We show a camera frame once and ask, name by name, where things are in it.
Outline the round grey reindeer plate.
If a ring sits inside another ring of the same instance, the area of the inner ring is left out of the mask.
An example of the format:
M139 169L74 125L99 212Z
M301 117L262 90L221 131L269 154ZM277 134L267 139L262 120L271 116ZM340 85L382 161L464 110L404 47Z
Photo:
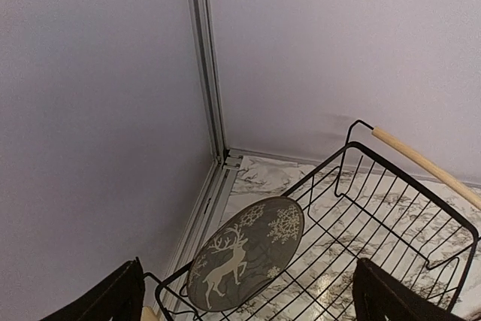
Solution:
M274 196L236 213L198 251L186 294L207 312L232 310L284 271L301 243L304 212L292 198Z

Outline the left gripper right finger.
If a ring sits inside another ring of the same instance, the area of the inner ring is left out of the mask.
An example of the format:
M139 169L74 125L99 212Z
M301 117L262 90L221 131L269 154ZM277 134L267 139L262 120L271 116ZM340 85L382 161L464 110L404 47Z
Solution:
M460 320L405 287L367 258L360 258L352 278L357 320Z

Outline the black wire dish rack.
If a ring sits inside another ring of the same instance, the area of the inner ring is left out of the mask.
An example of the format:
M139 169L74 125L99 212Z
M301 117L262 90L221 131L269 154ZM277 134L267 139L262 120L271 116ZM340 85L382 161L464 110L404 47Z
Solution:
M317 166L236 152L241 164L219 225L264 198L292 198L304 212L289 265L232 310L207 312L186 294L192 260L158 281L159 320L354 320L352 278L367 258L434 305L473 319L480 294L480 210L444 182L417 178L357 141L371 127L354 122L343 146Z

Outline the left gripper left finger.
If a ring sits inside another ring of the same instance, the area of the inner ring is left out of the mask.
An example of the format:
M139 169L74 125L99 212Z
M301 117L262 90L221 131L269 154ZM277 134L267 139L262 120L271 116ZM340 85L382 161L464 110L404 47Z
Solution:
M141 319L145 295L144 271L138 258L127 261L77 300L43 321Z

